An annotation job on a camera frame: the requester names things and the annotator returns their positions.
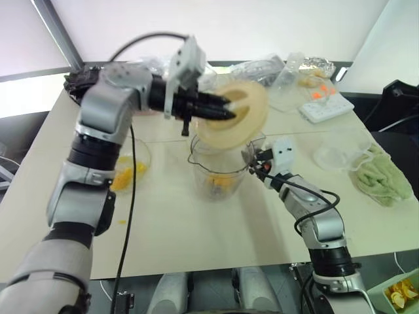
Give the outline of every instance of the green cloth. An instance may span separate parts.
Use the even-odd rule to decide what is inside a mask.
[[[364,193],[383,206],[392,206],[395,201],[405,200],[412,196],[412,186],[403,172],[395,166],[390,156],[377,145],[369,149],[374,158],[361,164],[355,172],[355,184]],[[358,159],[360,164],[368,156]]]

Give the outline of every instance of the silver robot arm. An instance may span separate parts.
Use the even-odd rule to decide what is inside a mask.
[[[119,150],[136,110],[226,120],[225,98],[197,91],[205,55],[189,37],[172,58],[166,81],[146,68],[110,63],[84,95],[75,138],[47,208],[46,237],[25,256],[0,294],[1,314],[81,314],[88,311],[92,240],[106,231],[115,194],[109,190]]]
[[[293,160],[293,144],[284,137],[256,154],[250,172],[255,173],[267,188],[276,190],[285,208],[298,220],[324,209],[328,203],[291,185],[303,186],[322,196],[319,188],[291,173]],[[306,218],[299,223],[299,229],[310,253],[313,280],[322,293],[318,299],[322,313],[375,313],[346,246],[344,223],[338,211],[332,208]]]

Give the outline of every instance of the white power strip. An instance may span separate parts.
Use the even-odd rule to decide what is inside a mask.
[[[321,100],[305,103],[299,108],[299,111],[311,123],[318,123],[348,113],[353,109],[354,105],[337,93],[335,95],[330,95],[329,100],[326,103],[321,102]]]

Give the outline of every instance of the black chair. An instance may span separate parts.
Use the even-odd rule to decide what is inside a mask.
[[[418,134],[419,86],[395,80],[382,92],[381,100],[363,120],[369,131],[392,130]]]

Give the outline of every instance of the yellow plastic lid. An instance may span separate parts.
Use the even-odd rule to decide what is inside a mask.
[[[231,100],[236,118],[224,121],[198,119],[194,126],[199,139],[218,149],[234,148],[249,142],[262,129],[268,116],[268,96],[256,82],[233,82],[215,91]]]

